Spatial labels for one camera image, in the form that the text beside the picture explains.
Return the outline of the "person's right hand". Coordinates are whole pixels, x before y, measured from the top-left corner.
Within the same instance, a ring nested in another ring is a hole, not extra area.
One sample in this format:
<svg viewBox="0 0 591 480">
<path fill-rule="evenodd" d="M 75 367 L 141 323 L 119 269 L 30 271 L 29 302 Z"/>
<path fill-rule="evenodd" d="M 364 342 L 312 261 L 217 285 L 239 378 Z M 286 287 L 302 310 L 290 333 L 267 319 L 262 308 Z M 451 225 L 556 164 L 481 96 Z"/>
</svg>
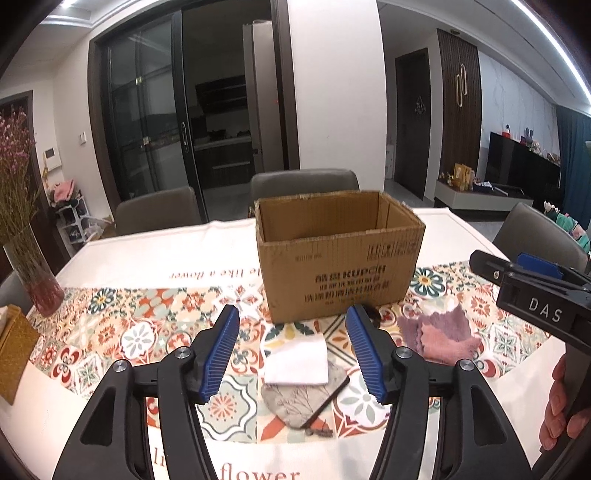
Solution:
<svg viewBox="0 0 591 480">
<path fill-rule="evenodd" d="M 552 372 L 553 385 L 550 389 L 544 420 L 539 431 L 539 440 L 544 451 L 551 451 L 563 432 L 566 432 L 571 439 L 576 439 L 591 419 L 589 408 L 574 414 L 569 420 L 566 419 L 565 369 L 566 355 L 563 355 Z"/>
</svg>

